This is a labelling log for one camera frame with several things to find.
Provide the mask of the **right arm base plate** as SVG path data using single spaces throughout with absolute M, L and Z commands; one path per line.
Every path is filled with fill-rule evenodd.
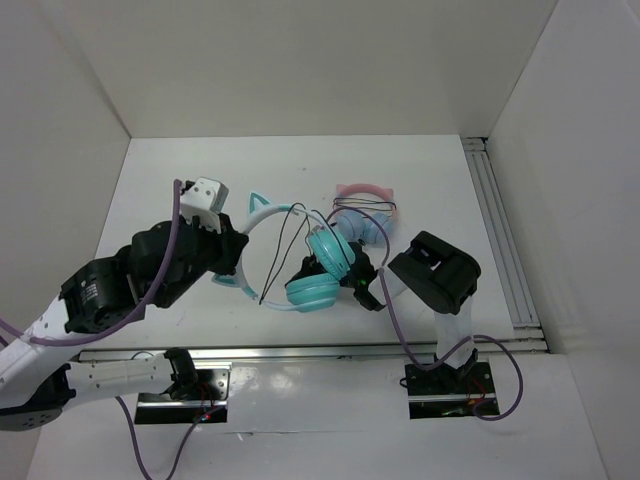
M 461 380 L 447 380 L 442 369 L 424 372 L 404 366 L 399 380 L 408 395 L 409 417 L 444 419 L 500 414 L 493 375 L 488 361 L 477 362 Z

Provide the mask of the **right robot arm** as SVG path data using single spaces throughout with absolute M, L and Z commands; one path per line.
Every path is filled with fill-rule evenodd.
M 481 268 L 466 252 L 426 232 L 387 266 L 375 268 L 357 242 L 338 232 L 320 229 L 309 236 L 312 254 L 285 286 L 287 300 L 301 312 L 331 307 L 339 290 L 350 288 L 368 311 L 386 309 L 390 300 L 410 290 L 434 311 L 437 352 L 431 366 L 441 388 L 460 391 L 471 379 L 477 349 L 471 339 L 470 302 Z

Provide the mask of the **teal cat-ear headphones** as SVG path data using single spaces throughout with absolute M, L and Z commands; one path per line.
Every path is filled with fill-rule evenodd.
M 303 218 L 301 226 L 307 229 L 305 244 L 308 255 L 303 258 L 299 271 L 285 284 L 287 301 L 274 303 L 267 299 L 274 280 L 281 272 L 278 267 L 271 268 L 260 292 L 249 285 L 242 264 L 237 264 L 231 275 L 214 275 L 212 282 L 239 289 L 250 300 L 272 310 L 310 313 L 332 307 L 341 282 L 350 278 L 356 264 L 354 248 L 319 211 L 308 209 L 299 202 L 275 204 L 255 191 L 249 195 L 248 218 L 242 232 L 251 233 L 262 221 L 279 213 L 286 217 L 300 215 Z

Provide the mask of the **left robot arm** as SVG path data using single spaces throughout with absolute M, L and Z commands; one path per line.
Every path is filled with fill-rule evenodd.
M 101 365 L 74 358 L 118 323 L 143 320 L 147 306 L 169 308 L 205 273 L 234 273 L 248 242 L 227 215 L 220 231 L 179 217 L 85 264 L 45 313 L 2 349 L 2 430 L 39 428 L 70 408 L 109 397 L 154 393 L 180 400 L 193 394 L 199 378 L 184 348 Z

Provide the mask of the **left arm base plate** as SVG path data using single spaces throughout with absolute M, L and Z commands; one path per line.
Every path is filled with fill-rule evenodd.
M 173 398 L 169 393 L 141 393 L 136 401 L 136 425 L 223 424 L 228 418 L 231 364 L 221 362 L 196 365 L 198 381 Z

